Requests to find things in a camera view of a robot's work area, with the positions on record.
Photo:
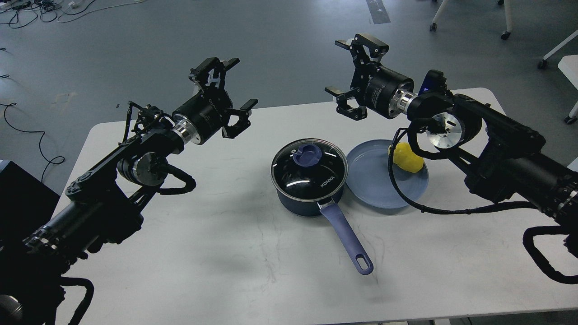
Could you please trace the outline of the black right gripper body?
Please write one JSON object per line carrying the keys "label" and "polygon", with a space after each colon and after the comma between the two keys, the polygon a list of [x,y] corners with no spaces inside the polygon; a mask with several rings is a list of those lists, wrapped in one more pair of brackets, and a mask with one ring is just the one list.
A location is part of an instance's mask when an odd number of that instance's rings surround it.
{"label": "black right gripper body", "polygon": [[357,103],[386,119],[394,119],[401,113],[390,108],[397,91],[413,91],[414,85],[411,78],[378,63],[356,67],[351,82],[352,88],[359,89],[354,95]]}

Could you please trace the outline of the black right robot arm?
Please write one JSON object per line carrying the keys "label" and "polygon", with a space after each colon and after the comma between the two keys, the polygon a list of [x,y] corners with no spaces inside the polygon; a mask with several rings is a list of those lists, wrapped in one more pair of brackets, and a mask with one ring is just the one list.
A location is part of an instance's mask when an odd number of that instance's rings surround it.
{"label": "black right robot arm", "polygon": [[564,235],[564,247],[577,255],[577,173],[542,154],[545,138],[539,132],[510,119],[468,95],[455,94],[442,71],[429,70],[419,91],[413,80],[381,64],[388,44],[372,35],[358,33],[335,45],[347,50],[355,66],[348,91],[326,87],[336,98],[337,113],[353,120],[372,110],[386,119],[406,115],[410,124],[399,128],[392,148],[407,137],[413,153],[427,160],[449,160],[465,173],[470,193],[491,202],[474,209],[444,210],[421,205],[399,189],[390,152],[387,172],[403,201],[423,213],[484,214],[511,209],[537,209],[555,221],[553,226],[524,231],[522,244],[548,278],[576,284],[576,275],[557,271],[537,249],[539,235]]}

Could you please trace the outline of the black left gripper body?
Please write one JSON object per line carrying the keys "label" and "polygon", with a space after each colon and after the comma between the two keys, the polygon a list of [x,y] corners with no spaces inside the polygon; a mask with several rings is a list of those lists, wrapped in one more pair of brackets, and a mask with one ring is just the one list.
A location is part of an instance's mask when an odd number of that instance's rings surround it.
{"label": "black left gripper body", "polygon": [[184,143],[202,145],[230,120],[227,110],[233,103],[225,90],[202,90],[172,113],[173,131]]}

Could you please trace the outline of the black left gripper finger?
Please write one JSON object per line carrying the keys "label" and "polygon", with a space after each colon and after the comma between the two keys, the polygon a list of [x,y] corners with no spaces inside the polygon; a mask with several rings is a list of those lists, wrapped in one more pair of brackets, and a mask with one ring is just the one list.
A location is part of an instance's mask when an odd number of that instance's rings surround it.
{"label": "black left gripper finger", "polygon": [[196,68],[190,69],[189,80],[198,87],[201,93],[209,90],[224,90],[227,72],[239,62],[239,58],[222,61],[217,57],[209,57]]}
{"label": "black left gripper finger", "polygon": [[[239,109],[225,107],[223,113],[223,125],[221,128],[222,137],[227,139],[234,139],[243,131],[247,130],[248,127],[251,126],[249,117],[252,115],[252,109],[257,104],[258,99],[249,99]],[[230,117],[232,116],[236,116],[238,121],[233,125],[228,125]]]}

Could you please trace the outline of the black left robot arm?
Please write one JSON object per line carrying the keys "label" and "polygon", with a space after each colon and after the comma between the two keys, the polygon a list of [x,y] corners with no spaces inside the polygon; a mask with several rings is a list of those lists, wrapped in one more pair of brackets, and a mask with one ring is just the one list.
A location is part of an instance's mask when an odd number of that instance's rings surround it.
{"label": "black left robot arm", "polygon": [[156,195],[196,188],[194,178],[168,163],[186,144],[204,144],[216,132],[233,139],[250,127],[250,99],[234,108],[225,90],[238,58],[207,58],[192,68],[197,93],[172,114],[129,102],[124,136],[117,148],[72,181],[68,206],[53,218],[35,215],[40,198],[1,188],[1,323],[53,325],[65,288],[83,287],[84,298],[70,319],[78,325],[94,295],[91,280],[66,272],[105,243],[120,244],[142,228],[142,210]]}

